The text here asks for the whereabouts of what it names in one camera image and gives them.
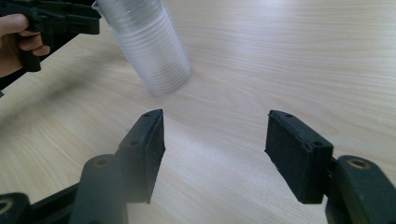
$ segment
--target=clear plastic cup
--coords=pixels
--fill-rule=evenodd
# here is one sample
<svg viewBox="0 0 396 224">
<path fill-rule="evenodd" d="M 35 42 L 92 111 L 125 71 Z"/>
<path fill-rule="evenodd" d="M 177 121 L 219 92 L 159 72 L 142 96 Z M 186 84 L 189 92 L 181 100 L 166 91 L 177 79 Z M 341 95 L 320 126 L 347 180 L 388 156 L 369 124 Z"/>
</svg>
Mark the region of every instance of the clear plastic cup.
<svg viewBox="0 0 396 224">
<path fill-rule="evenodd" d="M 181 88 L 191 68 L 167 8 L 159 0 L 96 0 L 125 57 L 150 92 Z"/>
</svg>

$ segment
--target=finger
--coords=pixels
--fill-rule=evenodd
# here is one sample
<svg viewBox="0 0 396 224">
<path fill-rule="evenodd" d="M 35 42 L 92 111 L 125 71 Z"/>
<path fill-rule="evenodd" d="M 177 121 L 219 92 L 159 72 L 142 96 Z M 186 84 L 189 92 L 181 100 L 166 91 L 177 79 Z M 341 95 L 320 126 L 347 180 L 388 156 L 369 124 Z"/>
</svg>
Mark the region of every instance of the finger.
<svg viewBox="0 0 396 224">
<path fill-rule="evenodd" d="M 18 34 L 19 35 L 21 35 L 21 36 L 31 36 L 31 35 L 39 35 L 40 33 L 39 32 L 31 32 L 31 31 L 21 31 L 21 32 L 18 32 Z"/>
<path fill-rule="evenodd" d="M 41 40 L 41 35 L 33 35 L 32 37 L 22 40 L 19 43 L 20 49 L 23 50 L 36 49 L 42 45 L 43 41 Z"/>
<path fill-rule="evenodd" d="M 44 56 L 50 53 L 50 47 L 43 45 L 37 49 L 33 49 L 32 52 L 35 56 Z"/>
<path fill-rule="evenodd" d="M 26 29 L 29 21 L 22 14 L 0 17 L 0 36 L 14 34 Z"/>
</svg>

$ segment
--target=wooden table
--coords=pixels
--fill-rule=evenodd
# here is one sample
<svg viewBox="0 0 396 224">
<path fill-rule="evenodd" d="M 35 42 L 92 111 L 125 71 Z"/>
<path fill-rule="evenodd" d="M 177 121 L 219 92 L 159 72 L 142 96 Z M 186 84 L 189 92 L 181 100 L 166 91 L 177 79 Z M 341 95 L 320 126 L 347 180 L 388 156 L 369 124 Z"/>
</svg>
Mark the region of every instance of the wooden table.
<svg viewBox="0 0 396 224">
<path fill-rule="evenodd" d="M 270 109 L 378 164 L 396 183 L 394 1 L 167 0 L 193 77 L 151 95 L 109 34 L 79 35 L 4 90 L 0 194 L 31 202 L 79 181 L 143 113 L 163 108 L 151 205 L 131 223 L 326 223 L 264 153 Z"/>
</svg>

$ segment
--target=light wood grain surface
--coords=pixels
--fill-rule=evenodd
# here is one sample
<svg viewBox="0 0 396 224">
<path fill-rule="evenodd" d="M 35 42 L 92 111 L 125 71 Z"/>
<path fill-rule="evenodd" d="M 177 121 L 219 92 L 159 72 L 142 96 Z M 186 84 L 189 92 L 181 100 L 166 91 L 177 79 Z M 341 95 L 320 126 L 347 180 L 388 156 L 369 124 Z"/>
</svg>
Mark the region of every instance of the light wood grain surface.
<svg viewBox="0 0 396 224">
<path fill-rule="evenodd" d="M 156 97 L 105 21 L 4 90 L 0 194 L 37 202 L 114 153 L 143 113 L 163 108 L 165 152 L 152 204 L 131 223 L 326 223 L 264 153 L 270 109 L 378 164 L 396 183 L 393 0 L 167 0 L 193 77 Z"/>
</svg>

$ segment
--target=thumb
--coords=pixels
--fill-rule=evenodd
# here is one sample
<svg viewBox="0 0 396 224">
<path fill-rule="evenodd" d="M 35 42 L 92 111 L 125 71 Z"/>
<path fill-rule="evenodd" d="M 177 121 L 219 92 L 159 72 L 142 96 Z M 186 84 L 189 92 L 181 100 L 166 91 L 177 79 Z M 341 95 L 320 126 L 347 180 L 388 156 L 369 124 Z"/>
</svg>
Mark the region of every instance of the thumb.
<svg viewBox="0 0 396 224">
<path fill-rule="evenodd" d="M 0 36 L 14 34 L 25 30 L 29 21 L 22 14 L 0 17 Z"/>
</svg>

